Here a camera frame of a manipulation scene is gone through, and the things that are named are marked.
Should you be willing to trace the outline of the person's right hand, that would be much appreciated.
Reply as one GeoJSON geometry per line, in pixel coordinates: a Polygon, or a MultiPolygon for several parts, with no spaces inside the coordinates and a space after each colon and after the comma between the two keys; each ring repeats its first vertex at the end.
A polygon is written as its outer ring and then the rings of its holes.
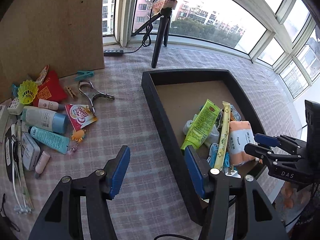
{"type": "Polygon", "coordinates": [[[293,187],[291,183],[285,182],[280,191],[284,198],[284,208],[292,209],[295,205],[306,204],[310,200],[311,192],[309,190],[297,191],[297,188],[293,187]]]}

